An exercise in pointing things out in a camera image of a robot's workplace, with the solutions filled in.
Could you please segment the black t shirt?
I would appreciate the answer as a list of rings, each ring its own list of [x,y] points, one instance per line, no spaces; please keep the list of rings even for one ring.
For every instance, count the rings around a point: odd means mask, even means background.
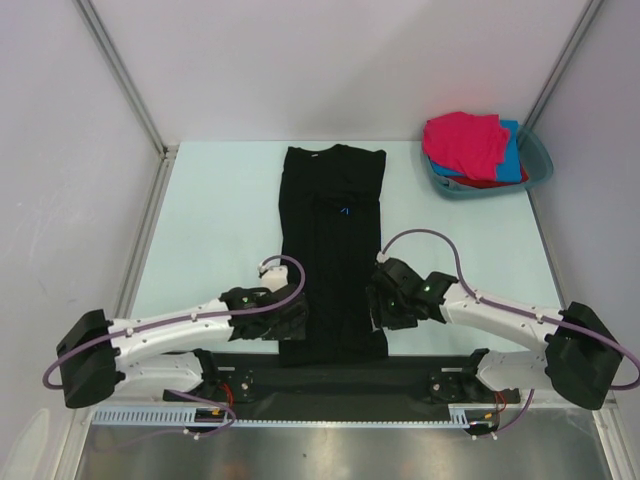
[[[388,342],[366,289],[381,250],[383,150],[288,149],[279,190],[282,254],[306,272],[306,334],[279,345],[287,367],[384,359]]]

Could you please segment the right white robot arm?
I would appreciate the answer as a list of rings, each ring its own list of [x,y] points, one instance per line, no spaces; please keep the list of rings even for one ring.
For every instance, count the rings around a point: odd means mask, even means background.
[[[581,303],[564,310],[525,307],[442,272],[421,277],[404,261],[384,255],[375,261],[367,295],[377,327],[402,330],[432,320],[520,345],[518,352],[485,348],[474,353],[475,367],[461,376],[462,391],[473,401],[484,401],[497,390],[552,389],[595,411],[603,406],[623,359],[615,337]]]

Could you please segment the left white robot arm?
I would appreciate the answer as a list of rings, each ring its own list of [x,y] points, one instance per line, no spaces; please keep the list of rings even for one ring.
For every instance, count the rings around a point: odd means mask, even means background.
[[[177,401],[181,394],[225,400],[213,347],[236,340],[302,340],[309,305],[301,288],[235,287],[190,309],[155,317],[107,319],[85,313],[56,347],[52,369],[69,409],[113,396]]]

